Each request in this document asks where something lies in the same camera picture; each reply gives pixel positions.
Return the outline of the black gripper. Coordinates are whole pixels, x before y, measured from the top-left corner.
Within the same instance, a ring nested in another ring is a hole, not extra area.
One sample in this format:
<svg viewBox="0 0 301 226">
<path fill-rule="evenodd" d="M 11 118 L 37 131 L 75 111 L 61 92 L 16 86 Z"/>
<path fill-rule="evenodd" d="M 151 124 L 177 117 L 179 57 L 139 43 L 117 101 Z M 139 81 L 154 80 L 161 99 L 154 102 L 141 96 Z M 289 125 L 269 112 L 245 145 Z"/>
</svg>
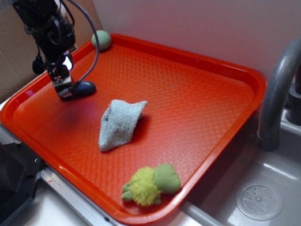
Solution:
<svg viewBox="0 0 301 226">
<path fill-rule="evenodd" d="M 69 69 L 63 63 L 65 53 L 75 43 L 74 28 L 69 22 L 53 22 L 45 28 L 32 31 L 38 46 L 38 55 L 32 63 L 35 74 L 48 72 L 58 97 L 63 101 L 71 101 L 77 97 L 72 86 Z"/>
</svg>

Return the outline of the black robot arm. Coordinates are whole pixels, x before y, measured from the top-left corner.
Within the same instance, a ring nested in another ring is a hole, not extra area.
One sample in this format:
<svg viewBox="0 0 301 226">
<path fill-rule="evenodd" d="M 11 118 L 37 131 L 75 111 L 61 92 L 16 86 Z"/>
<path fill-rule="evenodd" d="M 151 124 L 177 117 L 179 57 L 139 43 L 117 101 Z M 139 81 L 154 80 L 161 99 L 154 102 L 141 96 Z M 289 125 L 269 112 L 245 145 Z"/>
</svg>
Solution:
<svg viewBox="0 0 301 226">
<path fill-rule="evenodd" d="M 75 98 L 70 88 L 74 81 L 64 65 L 65 55 L 75 44 L 73 25 L 63 17 L 53 0 L 15 0 L 13 8 L 24 23 L 24 30 L 30 34 L 39 50 L 44 54 L 44 68 L 52 81 L 57 95 L 64 101 Z"/>
</svg>

